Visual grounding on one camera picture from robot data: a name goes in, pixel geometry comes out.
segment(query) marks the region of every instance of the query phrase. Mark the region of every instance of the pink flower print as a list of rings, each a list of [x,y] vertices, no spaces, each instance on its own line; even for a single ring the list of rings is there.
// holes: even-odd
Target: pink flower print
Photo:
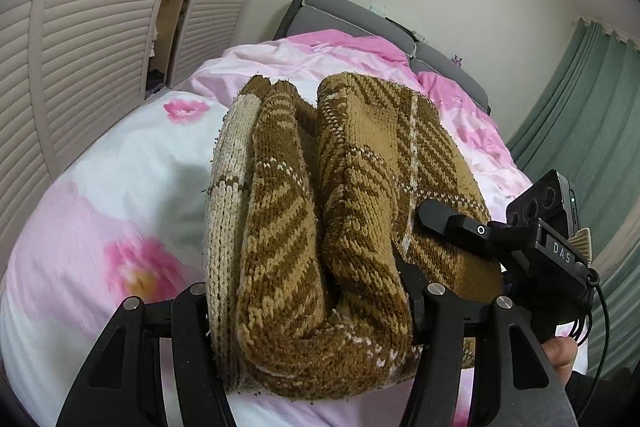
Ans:
[[[131,295],[146,303],[173,299],[186,287],[184,265],[157,239],[114,241],[104,254],[106,283],[118,304]]]
[[[163,107],[169,115],[169,120],[182,125],[197,122],[209,110],[209,106],[200,100],[183,98],[174,98]]]

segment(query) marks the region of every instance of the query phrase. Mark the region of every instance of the camera lens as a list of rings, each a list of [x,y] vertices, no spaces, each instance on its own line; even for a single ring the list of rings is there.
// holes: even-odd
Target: camera lens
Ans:
[[[538,204],[536,203],[536,200],[529,201],[529,203],[527,203],[526,206],[524,207],[525,220],[528,221],[529,219],[536,217],[537,213],[538,213]]]
[[[542,194],[542,206],[549,208],[556,201],[556,192],[551,187]]]

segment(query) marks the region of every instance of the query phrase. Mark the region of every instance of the wall outlet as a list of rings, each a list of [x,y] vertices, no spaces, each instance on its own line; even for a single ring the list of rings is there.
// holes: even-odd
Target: wall outlet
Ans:
[[[369,10],[376,15],[380,15],[381,17],[386,16],[386,4],[373,3],[371,6],[369,6]]]

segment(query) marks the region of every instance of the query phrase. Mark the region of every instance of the brown knit sweater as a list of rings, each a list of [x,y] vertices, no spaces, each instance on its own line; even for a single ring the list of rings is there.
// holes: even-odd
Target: brown knit sweater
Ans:
[[[241,96],[264,87],[263,79],[252,82]],[[246,214],[231,213],[232,248],[209,241],[207,251],[209,267],[221,264],[222,250],[226,265],[237,267],[237,283],[226,293],[234,301],[237,287],[226,315],[236,338],[221,334],[222,325],[213,331],[217,319],[211,317],[214,350],[237,340],[235,352],[225,348],[223,363],[239,368],[234,375],[249,375],[227,378],[227,389],[254,380],[284,396],[340,398],[410,377],[419,350],[412,346],[393,248],[429,280],[464,298],[490,301],[498,295],[497,263],[415,228],[415,209],[426,198],[487,221],[476,182],[433,104],[408,88],[338,74],[321,83],[318,110],[286,82],[261,93],[257,114],[247,118],[249,126],[255,122],[252,144],[236,140],[248,151],[241,156],[251,158],[244,162],[244,172],[252,171],[250,187],[243,185]],[[230,129],[223,128],[216,149],[214,187],[221,184],[216,158],[229,156],[223,137]],[[220,213],[214,206],[212,216]],[[215,221],[209,219],[210,228],[219,228]],[[223,273],[209,273],[213,315],[220,298],[212,289]],[[240,362],[232,361],[236,353]]]

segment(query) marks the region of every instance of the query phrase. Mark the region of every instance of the black device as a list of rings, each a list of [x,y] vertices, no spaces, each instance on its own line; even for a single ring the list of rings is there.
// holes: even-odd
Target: black device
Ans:
[[[535,219],[542,219],[565,239],[580,229],[574,190],[556,170],[547,172],[507,206],[507,223],[512,227]]]
[[[417,218],[424,233],[500,260],[513,285],[492,303],[467,301],[396,255],[414,343],[422,346],[401,427],[450,427],[465,337],[476,338],[469,427],[577,426],[540,342],[553,336],[559,321],[590,312],[597,272],[541,219],[526,227],[480,223],[435,200],[422,203]],[[184,426],[234,427],[207,336],[204,292],[204,283],[196,283],[170,301],[125,299],[82,366],[57,427],[166,427],[161,337],[173,339]]]

